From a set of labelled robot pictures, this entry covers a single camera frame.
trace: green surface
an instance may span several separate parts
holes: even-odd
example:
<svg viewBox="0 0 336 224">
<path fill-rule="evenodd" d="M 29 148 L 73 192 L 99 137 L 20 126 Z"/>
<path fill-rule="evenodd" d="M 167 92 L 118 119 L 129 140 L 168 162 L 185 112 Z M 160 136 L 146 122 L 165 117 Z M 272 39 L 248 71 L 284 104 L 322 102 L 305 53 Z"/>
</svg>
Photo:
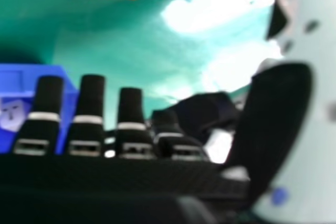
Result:
<svg viewBox="0 0 336 224">
<path fill-rule="evenodd" d="M 75 84 L 105 75 L 108 126 L 120 87 L 142 88 L 148 114 L 196 92 L 243 87 L 273 54 L 263 42 L 271 0 L 0 3 L 2 60 L 62 65 Z"/>
</svg>

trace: blue container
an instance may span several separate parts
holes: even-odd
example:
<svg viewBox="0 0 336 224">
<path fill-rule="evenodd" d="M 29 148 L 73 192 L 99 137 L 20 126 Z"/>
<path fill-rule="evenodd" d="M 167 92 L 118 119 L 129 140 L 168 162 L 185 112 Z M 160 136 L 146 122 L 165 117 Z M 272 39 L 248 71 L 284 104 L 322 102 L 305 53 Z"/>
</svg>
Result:
<svg viewBox="0 0 336 224">
<path fill-rule="evenodd" d="M 27 116 L 41 76 L 59 76 L 65 81 L 61 124 L 56 154 L 61 154 L 68 127 L 76 109 L 78 90 L 60 66 L 0 64 L 0 153 L 7 153 L 16 134 L 16 126 Z"/>
</svg>

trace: blue dot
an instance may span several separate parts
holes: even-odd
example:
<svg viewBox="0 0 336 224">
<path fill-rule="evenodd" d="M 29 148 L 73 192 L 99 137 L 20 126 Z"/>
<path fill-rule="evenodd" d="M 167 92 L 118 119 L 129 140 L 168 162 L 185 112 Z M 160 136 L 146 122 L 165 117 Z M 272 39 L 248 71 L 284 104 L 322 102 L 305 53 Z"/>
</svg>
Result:
<svg viewBox="0 0 336 224">
<path fill-rule="evenodd" d="M 276 188 L 272 193 L 272 203 L 275 206 L 282 206 L 288 200 L 288 192 L 285 188 Z"/>
</svg>

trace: blue box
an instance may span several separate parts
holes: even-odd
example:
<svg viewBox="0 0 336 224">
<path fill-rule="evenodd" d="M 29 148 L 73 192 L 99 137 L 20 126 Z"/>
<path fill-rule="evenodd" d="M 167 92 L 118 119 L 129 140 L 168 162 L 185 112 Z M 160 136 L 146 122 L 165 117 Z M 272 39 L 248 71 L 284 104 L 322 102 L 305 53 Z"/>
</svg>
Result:
<svg viewBox="0 0 336 224">
<path fill-rule="evenodd" d="M 21 100 L 23 102 L 21 104 L 24 104 L 23 110 L 27 113 L 35 95 L 37 81 L 39 77 L 46 75 L 59 76 L 65 81 L 60 132 L 56 146 L 56 154 L 61 154 L 66 133 L 76 109 L 79 94 L 62 67 L 30 64 L 0 64 L 0 98 L 2 100 L 2 106 L 4 107 L 10 102 Z M 10 150 L 15 134 L 13 131 L 5 130 L 0 127 L 0 153 L 7 153 Z"/>
</svg>

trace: black dot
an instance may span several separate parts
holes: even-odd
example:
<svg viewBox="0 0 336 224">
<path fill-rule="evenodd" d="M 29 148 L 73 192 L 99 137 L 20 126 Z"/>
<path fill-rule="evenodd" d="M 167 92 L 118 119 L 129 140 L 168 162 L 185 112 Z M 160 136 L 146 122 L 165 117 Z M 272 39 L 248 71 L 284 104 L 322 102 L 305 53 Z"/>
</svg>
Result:
<svg viewBox="0 0 336 224">
<path fill-rule="evenodd" d="M 312 20 L 310 22 L 307 23 L 306 27 L 305 27 L 305 33 L 311 33 L 314 30 L 316 30 L 319 27 L 320 23 L 317 20 Z"/>
<path fill-rule="evenodd" d="M 293 45 L 294 45 L 294 42 L 292 40 L 287 41 L 285 43 L 285 46 L 284 46 L 282 52 L 284 52 L 284 53 L 288 52 L 290 49 L 292 49 Z"/>
</svg>

